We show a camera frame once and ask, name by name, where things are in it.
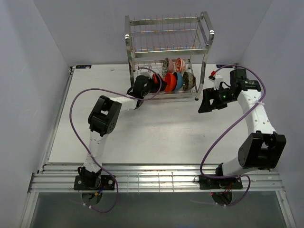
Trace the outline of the orange plastic bowl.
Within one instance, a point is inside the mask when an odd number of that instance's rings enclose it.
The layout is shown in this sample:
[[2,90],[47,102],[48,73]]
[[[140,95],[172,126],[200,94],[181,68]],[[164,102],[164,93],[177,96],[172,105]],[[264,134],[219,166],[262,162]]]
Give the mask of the orange plastic bowl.
[[173,73],[168,72],[165,76],[164,80],[167,85],[165,87],[165,92],[172,92],[175,90],[176,84],[177,84],[177,79]]
[[160,82],[163,80],[163,78],[161,76],[159,76],[159,74],[153,74],[153,78],[154,82],[156,84],[158,84],[160,86]]

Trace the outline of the blue ceramic bowl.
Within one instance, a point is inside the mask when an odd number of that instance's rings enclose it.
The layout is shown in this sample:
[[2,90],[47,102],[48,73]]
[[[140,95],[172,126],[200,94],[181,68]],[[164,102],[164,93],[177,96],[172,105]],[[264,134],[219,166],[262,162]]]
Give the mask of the blue ceramic bowl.
[[182,74],[179,73],[179,72],[174,72],[173,75],[176,78],[176,86],[175,86],[175,89],[174,89],[174,92],[175,92],[175,91],[179,91],[182,88],[182,86],[183,86],[183,77],[182,77]]

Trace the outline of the grey leaf patterned bowl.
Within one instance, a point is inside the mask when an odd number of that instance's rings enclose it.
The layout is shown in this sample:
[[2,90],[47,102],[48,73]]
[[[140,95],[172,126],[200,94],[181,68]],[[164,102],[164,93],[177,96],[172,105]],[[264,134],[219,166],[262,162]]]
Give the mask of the grey leaf patterned bowl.
[[173,73],[173,72],[174,72],[173,61],[169,58],[165,58],[161,70],[162,77],[165,77],[167,73]]

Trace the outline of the brown bowl dark patterned rim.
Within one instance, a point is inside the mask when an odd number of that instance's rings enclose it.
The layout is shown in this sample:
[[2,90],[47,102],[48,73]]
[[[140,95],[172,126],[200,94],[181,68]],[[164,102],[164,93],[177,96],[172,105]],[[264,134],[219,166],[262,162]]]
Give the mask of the brown bowl dark patterned rim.
[[196,78],[191,72],[185,71],[183,73],[183,90],[189,91],[196,85]]

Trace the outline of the orange floral white bowl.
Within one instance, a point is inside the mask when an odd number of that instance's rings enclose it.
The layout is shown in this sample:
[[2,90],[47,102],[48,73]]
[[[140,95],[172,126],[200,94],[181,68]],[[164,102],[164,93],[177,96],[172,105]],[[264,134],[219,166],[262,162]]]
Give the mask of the orange floral white bowl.
[[180,57],[177,58],[175,63],[174,63],[174,68],[175,68],[176,72],[183,74],[186,70],[185,61]]

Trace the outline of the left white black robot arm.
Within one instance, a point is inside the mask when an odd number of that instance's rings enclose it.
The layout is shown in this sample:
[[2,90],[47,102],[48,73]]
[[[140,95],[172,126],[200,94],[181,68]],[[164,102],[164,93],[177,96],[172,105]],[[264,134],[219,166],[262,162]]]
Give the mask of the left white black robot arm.
[[81,140],[78,133],[75,133],[80,142],[88,152],[83,166],[77,168],[74,189],[75,190],[113,190],[115,177],[112,174],[101,175],[102,154],[105,149],[107,137],[116,127],[119,114],[128,110],[139,108],[149,93],[159,93],[165,90],[167,83],[159,76],[153,77],[140,75],[137,77],[133,86],[126,94],[120,94],[118,97],[110,98],[102,95],[98,98],[88,117],[90,130],[90,142],[87,146]]

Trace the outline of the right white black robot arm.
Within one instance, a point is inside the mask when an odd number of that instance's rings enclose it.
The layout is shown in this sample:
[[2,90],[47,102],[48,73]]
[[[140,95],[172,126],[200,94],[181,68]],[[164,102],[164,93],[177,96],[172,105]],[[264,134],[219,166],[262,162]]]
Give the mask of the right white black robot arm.
[[208,113],[212,110],[226,108],[228,103],[237,101],[242,108],[243,115],[236,120],[207,150],[209,155],[219,141],[241,121],[247,124],[248,137],[240,146],[237,157],[220,164],[215,175],[201,175],[214,179],[217,187],[225,189],[232,183],[232,179],[255,170],[269,170],[277,166],[286,145],[286,137],[278,134],[270,123],[266,114],[263,99],[266,96],[266,87],[258,75],[255,79],[248,79],[249,69],[236,66],[230,72],[230,85],[223,88],[224,80],[218,70],[210,73],[209,80],[212,88],[203,90],[203,100],[199,113]]

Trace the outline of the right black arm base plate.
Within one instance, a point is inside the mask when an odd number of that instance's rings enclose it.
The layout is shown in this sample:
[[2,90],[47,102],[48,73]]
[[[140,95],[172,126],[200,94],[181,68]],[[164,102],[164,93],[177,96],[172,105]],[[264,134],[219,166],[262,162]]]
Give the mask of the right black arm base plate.
[[240,190],[243,189],[243,184],[240,178],[227,178],[227,179],[210,179],[202,175],[197,175],[193,180],[199,184],[201,190]]

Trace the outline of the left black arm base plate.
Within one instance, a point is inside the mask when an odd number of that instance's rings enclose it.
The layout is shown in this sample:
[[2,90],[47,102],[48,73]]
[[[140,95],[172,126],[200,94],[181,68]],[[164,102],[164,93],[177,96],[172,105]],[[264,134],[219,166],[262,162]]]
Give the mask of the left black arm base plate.
[[75,177],[73,190],[114,190],[115,183],[111,176],[102,175],[100,178]]

